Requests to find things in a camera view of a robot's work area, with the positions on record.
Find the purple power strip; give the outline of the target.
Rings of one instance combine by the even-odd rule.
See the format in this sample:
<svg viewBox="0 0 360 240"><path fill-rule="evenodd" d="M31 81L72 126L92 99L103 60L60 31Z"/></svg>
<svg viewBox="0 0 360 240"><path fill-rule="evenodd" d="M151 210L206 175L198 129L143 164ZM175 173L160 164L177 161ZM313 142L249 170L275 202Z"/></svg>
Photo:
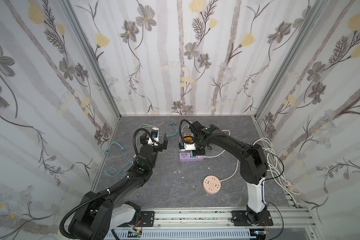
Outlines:
<svg viewBox="0 0 360 240"><path fill-rule="evenodd" d="M183 152L179 154L181 162L201 162L204 160L204 156L193 156L192 152Z"/></svg>

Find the pink round power strip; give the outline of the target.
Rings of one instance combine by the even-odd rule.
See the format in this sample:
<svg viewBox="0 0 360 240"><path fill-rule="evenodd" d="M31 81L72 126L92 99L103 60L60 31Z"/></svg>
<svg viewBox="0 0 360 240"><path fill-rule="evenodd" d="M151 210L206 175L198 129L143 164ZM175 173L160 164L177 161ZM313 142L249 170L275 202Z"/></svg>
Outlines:
<svg viewBox="0 0 360 240"><path fill-rule="evenodd" d="M203 189L207 194L215 195L221 189L221 181L215 176L207 176L203 180Z"/></svg>

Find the orange power strip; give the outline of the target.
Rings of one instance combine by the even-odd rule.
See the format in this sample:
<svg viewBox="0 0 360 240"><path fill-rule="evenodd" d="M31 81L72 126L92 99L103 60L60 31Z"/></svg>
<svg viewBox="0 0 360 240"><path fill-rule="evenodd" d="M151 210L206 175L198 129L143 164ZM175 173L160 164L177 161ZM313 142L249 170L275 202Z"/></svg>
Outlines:
<svg viewBox="0 0 360 240"><path fill-rule="evenodd" d="M183 140L187 143L192 143L194 141L194 135L192 133L184 133Z"/></svg>

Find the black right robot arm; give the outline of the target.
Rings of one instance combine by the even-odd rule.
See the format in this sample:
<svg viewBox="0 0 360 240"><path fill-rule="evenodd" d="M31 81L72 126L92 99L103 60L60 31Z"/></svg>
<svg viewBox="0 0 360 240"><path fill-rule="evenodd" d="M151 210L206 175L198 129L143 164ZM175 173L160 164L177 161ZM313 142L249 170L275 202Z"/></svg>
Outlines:
<svg viewBox="0 0 360 240"><path fill-rule="evenodd" d="M193 150L195 155L203 155L207 146L216 145L239 161L240 175L247 182L248 188L247 222L253 226L262 223L268 211L263 185L269 169L263 148L258 144L241 142L215 125L204 127L195 121L191 123L190 130L196 147Z"/></svg>

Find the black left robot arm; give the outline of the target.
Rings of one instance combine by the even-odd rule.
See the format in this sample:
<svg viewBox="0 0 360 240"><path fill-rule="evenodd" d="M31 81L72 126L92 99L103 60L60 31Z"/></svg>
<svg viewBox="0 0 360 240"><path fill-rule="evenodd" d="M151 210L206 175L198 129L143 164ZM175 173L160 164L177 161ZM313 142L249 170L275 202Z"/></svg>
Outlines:
<svg viewBox="0 0 360 240"><path fill-rule="evenodd" d="M116 184L98 193L86 193L80 204L61 220L60 233L68 239L103 240L110 229L126 223L138 223L140 207L130 202L114 205L129 192L142 187L153 174L159 152L168 147L167 137L160 143L159 129L143 130L142 146L134 143L135 159L127 175Z"/></svg>

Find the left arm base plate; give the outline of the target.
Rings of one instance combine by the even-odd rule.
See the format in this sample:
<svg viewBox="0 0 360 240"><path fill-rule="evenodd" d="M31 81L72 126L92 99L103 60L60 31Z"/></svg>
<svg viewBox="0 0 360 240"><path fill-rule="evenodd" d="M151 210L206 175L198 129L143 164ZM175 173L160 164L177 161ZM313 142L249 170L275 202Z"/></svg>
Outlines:
<svg viewBox="0 0 360 240"><path fill-rule="evenodd" d="M136 212L132 221L128 223L131 227L153 227L155 220L154 211Z"/></svg>

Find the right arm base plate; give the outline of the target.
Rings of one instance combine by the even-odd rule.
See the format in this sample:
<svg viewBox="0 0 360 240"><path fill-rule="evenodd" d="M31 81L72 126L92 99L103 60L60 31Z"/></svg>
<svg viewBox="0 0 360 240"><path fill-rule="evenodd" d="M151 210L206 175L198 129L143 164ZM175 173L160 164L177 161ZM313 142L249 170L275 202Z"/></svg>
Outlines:
<svg viewBox="0 0 360 240"><path fill-rule="evenodd" d="M270 227L273 226L273 219L269 211L255 214L247 211L231 211L231 222L235 227Z"/></svg>

